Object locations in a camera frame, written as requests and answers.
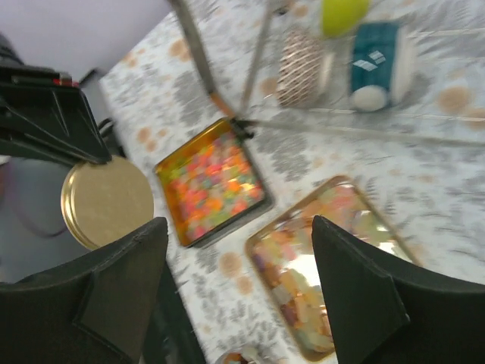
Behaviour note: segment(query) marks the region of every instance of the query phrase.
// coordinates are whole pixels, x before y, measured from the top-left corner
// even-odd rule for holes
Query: tray
[[[222,238],[272,206],[242,140],[220,119],[155,167],[182,246]]]
[[[374,246],[417,263],[352,180],[336,176],[250,237],[246,254],[301,354],[316,362],[334,351],[311,247],[311,223],[323,215]]]
[[[293,110],[308,119],[318,119],[327,126],[352,127],[414,134],[420,137],[453,138],[477,142],[485,138],[485,62],[478,40],[485,33],[485,23],[468,20],[470,14],[456,18],[432,14],[436,29],[427,26],[430,0],[404,2],[403,0],[376,0],[365,18],[397,20],[403,25],[418,53],[418,63],[411,90],[403,102],[373,113],[355,112],[349,101],[349,70],[354,36],[322,40],[326,52],[335,55],[327,92],[305,108],[282,108],[278,105],[275,88],[284,40],[290,29],[302,27],[314,36],[321,36],[321,3],[300,0],[296,7],[283,16],[271,18],[261,60],[258,63],[255,87],[252,91],[247,117],[264,119],[267,112]],[[475,0],[464,0],[460,9],[483,12],[485,5]]]

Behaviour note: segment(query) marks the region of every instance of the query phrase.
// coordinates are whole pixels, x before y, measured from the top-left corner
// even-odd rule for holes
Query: table surface
[[[304,19],[309,16],[309,3],[315,1],[290,2],[291,12]],[[238,105],[264,5],[259,0],[188,2],[217,82],[225,96]],[[481,67],[485,59],[485,2],[389,0],[383,4],[373,10],[374,18],[392,18],[396,12],[402,16],[408,11],[422,30],[471,35],[469,42],[449,39],[449,59],[452,55],[466,57]],[[464,72],[457,63],[446,76],[454,80]],[[473,95],[464,101],[463,112],[479,118],[485,117],[481,77],[485,71],[474,74],[463,86]],[[256,99],[264,97],[269,83],[258,81]],[[126,151],[152,185],[156,214],[170,217],[154,166],[223,116],[199,82],[174,14],[117,64],[102,85]],[[447,85],[439,82],[433,86],[436,97],[449,91]],[[427,86],[415,87],[412,94],[419,96],[419,87]],[[258,114],[294,122],[305,118],[296,111],[273,108],[259,109]],[[483,133],[483,125],[468,123],[462,133],[476,137]],[[275,207],[207,249],[184,249],[170,231],[167,259],[209,362],[246,343],[259,344],[282,362],[305,362],[250,268],[244,245],[252,233],[336,174],[357,181],[426,268],[485,284],[483,150],[271,129],[258,130],[248,146],[276,196]]]

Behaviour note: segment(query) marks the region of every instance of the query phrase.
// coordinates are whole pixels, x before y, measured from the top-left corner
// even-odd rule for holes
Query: round lid
[[[69,231],[89,249],[124,237],[153,219],[153,195],[145,175],[125,158],[106,165],[79,163],[66,176],[62,215]]]

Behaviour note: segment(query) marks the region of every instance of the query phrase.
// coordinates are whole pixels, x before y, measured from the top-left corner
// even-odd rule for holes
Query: tennis ball
[[[368,12],[370,0],[322,0],[322,31],[341,36],[350,31]]]

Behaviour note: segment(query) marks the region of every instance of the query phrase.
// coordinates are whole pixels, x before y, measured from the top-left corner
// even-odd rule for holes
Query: flower pattern
[[[238,106],[264,2],[188,2],[217,84]],[[374,0],[368,19],[399,19],[418,48],[412,92],[384,113],[319,118],[281,110],[272,96],[285,27],[298,23],[318,30],[321,0],[288,3],[291,11],[271,24],[250,102],[251,118],[485,140],[485,2]],[[206,96],[182,39],[176,17],[169,14],[102,81],[125,149],[149,176],[157,215],[168,218],[153,166],[222,115]],[[346,55],[351,44],[351,37],[328,44],[341,65],[321,100],[322,108],[345,111],[348,105]],[[244,243],[282,209],[336,174],[354,178],[426,268],[485,283],[482,149],[269,128],[257,129],[247,145],[275,196],[275,209],[205,249],[179,247],[169,226],[167,260],[209,362],[251,343],[272,358],[305,362],[251,273]],[[335,362],[332,357],[326,364]]]

